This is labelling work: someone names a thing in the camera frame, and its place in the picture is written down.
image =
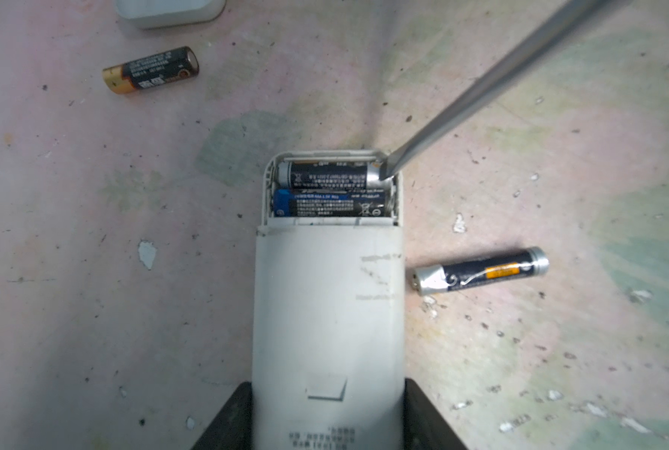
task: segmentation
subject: battery compartment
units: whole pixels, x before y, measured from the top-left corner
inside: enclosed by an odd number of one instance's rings
[[[281,153],[274,157],[265,169],[262,192],[262,224],[269,226],[291,225],[389,225],[401,226],[401,175],[397,174],[383,188],[391,203],[391,213],[381,217],[278,217],[272,208],[275,191],[281,189],[277,183],[277,166],[282,162],[363,162],[383,161],[385,155],[375,150],[320,150],[311,152]]]

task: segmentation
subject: orange label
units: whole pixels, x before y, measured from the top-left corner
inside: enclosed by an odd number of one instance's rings
[[[502,264],[494,267],[487,267],[487,278],[499,278],[500,276],[510,276],[519,274],[519,264]]]

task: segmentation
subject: table surface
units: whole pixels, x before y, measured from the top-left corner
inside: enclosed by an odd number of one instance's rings
[[[189,448],[249,379],[263,164],[396,149],[557,4],[231,0],[142,31],[111,1],[1,0],[0,449]],[[101,79],[181,45],[193,80]],[[408,267],[533,245],[552,265],[436,317],[407,295],[407,374],[464,442],[669,449],[669,0],[591,27],[403,175]]]

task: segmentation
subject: gold battery end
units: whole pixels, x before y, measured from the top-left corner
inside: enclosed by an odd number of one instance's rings
[[[102,79],[115,94],[129,94],[137,90],[129,79],[122,78],[122,66],[120,64],[119,66],[107,67],[102,70]]]

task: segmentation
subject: metal rod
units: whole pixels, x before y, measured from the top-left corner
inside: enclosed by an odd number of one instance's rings
[[[532,32],[487,73],[474,82],[444,111],[385,160],[381,179],[399,172],[405,164],[447,132],[500,96],[534,63],[545,57],[611,0],[570,0]]]

